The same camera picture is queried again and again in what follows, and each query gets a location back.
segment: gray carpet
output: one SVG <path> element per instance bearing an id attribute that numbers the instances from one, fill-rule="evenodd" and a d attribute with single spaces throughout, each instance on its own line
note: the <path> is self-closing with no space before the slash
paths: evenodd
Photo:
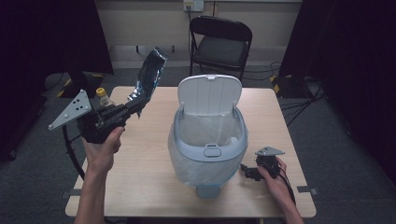
<path id="1" fill-rule="evenodd" d="M 247 68 L 245 88 L 272 88 L 267 77 L 269 66 Z M 109 93 L 119 85 L 134 85 L 139 69 L 116 69 L 115 76 L 106 76 L 103 87 Z M 188 76 L 188 67 L 165 67 L 160 86 L 176 86 Z M 78 174 L 66 154 L 62 131 L 48 131 L 48 125 L 70 103 L 56 98 L 68 79 L 62 74 L 47 78 L 52 87 L 43 94 L 48 97 L 40 118 L 26 134 L 17 149 L 17 159 L 0 163 L 0 223 L 71 223 L 64 213 L 67 203 L 63 191 L 73 188 Z M 309 83 L 312 91 L 318 88 Z M 279 99 L 282 107 L 306 99 Z M 289 122 L 297 108 L 284 110 Z M 314 202 L 317 215 L 306 223 L 396 223 L 396 189 L 376 161 L 347 135 L 342 116 L 325 99 L 315 101 L 289 126 L 290 135 L 304 170 L 309 187 L 316 189 Z M 70 136 L 78 135 L 70 125 Z M 74 144 L 80 162 L 84 152 L 80 142 Z M 265 223 L 281 223 L 266 219 Z"/>

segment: plastic container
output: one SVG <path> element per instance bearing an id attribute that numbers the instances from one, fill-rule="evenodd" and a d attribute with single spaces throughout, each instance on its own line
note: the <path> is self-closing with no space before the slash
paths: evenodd
<path id="1" fill-rule="evenodd" d="M 96 95 L 99 96 L 99 104 L 102 106 L 116 105 L 110 97 L 107 96 L 104 88 L 96 89 Z"/>
<path id="2" fill-rule="evenodd" d="M 178 86 L 168 149 L 177 179 L 201 198 L 219 195 L 248 148 L 248 130 L 236 107 L 241 92 L 239 79 L 223 75 L 188 77 Z"/>

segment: black chair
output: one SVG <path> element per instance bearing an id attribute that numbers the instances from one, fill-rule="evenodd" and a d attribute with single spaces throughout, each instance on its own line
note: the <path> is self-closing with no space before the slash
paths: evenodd
<path id="1" fill-rule="evenodd" d="M 194 63 L 240 71 L 244 75 L 253 34 L 240 21 L 200 16 L 191 20 L 190 76 Z"/>

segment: electrical outlet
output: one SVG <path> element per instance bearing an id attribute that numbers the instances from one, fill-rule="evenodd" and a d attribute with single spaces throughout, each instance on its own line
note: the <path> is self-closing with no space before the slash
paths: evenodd
<path id="1" fill-rule="evenodd" d="M 204 0 L 183 0 L 184 11 L 204 11 Z"/>
<path id="2" fill-rule="evenodd" d="M 183 10 L 184 11 L 192 11 L 192 8 L 194 6 L 194 0 L 183 0 Z"/>

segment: white lid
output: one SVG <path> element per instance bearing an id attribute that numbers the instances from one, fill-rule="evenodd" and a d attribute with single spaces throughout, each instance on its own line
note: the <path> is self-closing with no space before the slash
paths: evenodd
<path id="1" fill-rule="evenodd" d="M 208 116 L 229 114 L 238 104 L 242 84 L 236 77 L 200 75 L 178 85 L 178 102 L 185 114 Z"/>

